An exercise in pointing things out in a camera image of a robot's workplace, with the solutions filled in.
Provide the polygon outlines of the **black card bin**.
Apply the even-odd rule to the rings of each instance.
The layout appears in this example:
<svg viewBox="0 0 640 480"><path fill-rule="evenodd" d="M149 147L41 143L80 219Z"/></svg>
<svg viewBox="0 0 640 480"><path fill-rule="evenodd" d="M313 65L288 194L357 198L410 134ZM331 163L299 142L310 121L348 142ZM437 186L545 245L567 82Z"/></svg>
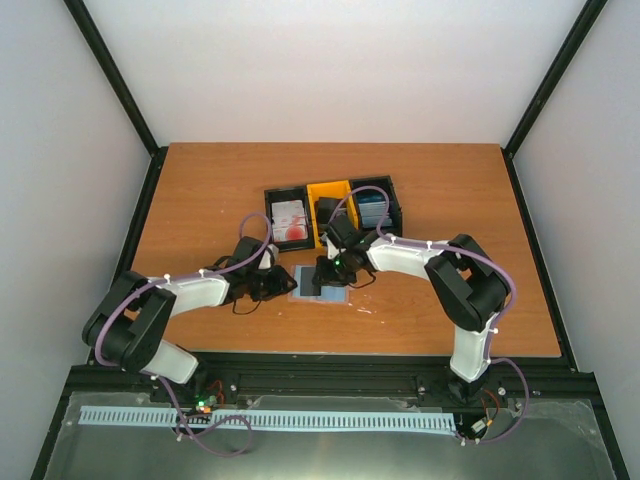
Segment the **black card bin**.
<svg viewBox="0 0 640 480"><path fill-rule="evenodd" d="M272 240L281 252L314 247L311 212L304 185L265 190L264 201Z"/></svg>
<svg viewBox="0 0 640 480"><path fill-rule="evenodd" d="M379 220L383 219L381 229L385 233L402 235L402 209L390 176L352 179L350 186L352 190L366 187L352 196L361 229L375 231Z"/></svg>

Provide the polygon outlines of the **pink leather card holder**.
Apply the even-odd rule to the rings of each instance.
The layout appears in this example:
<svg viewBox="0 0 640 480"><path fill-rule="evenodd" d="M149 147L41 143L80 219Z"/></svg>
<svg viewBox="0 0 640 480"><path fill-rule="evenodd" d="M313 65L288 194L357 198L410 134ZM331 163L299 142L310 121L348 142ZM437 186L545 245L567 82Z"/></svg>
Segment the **pink leather card holder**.
<svg viewBox="0 0 640 480"><path fill-rule="evenodd" d="M348 301L346 287L319 286L313 283L315 268L310 265L295 265L293 277L297 286L289 294L292 301L322 304L343 304Z"/></svg>

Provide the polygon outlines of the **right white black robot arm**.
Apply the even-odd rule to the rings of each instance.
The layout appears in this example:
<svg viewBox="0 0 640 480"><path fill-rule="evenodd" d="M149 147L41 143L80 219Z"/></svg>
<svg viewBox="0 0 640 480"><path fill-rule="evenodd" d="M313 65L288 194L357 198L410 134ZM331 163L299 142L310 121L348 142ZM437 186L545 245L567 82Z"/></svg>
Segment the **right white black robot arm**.
<svg viewBox="0 0 640 480"><path fill-rule="evenodd" d="M460 234L449 242L431 242L367 233L339 216L327 226L326 248L312 277L317 289L354 286L360 271L372 280L392 272L429 281L454 325L446 388L460 402L478 395L491 364L497 325L516 299L516 287L473 237Z"/></svg>

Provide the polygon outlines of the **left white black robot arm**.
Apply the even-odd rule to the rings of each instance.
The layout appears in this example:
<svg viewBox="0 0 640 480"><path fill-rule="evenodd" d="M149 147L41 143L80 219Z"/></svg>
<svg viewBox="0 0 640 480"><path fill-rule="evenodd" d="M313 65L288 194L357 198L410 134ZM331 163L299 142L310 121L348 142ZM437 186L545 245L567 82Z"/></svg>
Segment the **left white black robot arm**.
<svg viewBox="0 0 640 480"><path fill-rule="evenodd" d="M99 363L171 382L186 402L201 400L208 378L189 351L164 339L169 320L202 308L256 304L286 295L297 282L277 264L278 248L244 236L234 252L185 276L122 273L85 324L82 340Z"/></svg>

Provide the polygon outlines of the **yellow card bin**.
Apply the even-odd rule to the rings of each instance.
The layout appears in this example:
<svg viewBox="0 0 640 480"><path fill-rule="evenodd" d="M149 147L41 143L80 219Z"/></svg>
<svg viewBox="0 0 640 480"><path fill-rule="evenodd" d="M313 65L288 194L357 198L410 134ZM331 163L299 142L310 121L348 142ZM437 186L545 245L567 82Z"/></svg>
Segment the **yellow card bin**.
<svg viewBox="0 0 640 480"><path fill-rule="evenodd" d="M314 245L317 248L322 245L321 236L335 209L338 209L338 215L345 214L355 227L359 226L357 211L352 197L345 200L341 206L338 206L340 201L350 192L351 184L348 180L311 183L307 185L311 227Z"/></svg>

